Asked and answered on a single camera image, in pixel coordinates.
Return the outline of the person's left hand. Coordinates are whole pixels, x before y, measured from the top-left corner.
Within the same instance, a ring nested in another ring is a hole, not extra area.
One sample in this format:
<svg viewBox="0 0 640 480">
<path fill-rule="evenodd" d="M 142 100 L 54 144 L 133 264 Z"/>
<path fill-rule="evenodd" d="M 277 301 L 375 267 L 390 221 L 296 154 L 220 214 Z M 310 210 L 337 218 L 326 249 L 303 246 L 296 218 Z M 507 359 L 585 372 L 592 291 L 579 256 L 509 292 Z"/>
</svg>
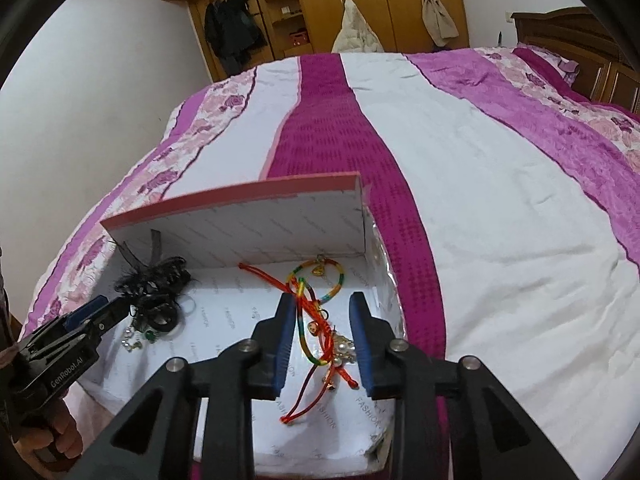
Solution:
<svg viewBox="0 0 640 480">
<path fill-rule="evenodd" d="M 12 439 L 21 459 L 43 479 L 55 479 L 55 473 L 40 460 L 36 452 L 54 444 L 56 450 L 69 460 L 81 456 L 84 444 L 76 420 L 62 399 L 56 399 L 47 412 L 47 420 L 34 428 L 23 428 Z"/>
</svg>

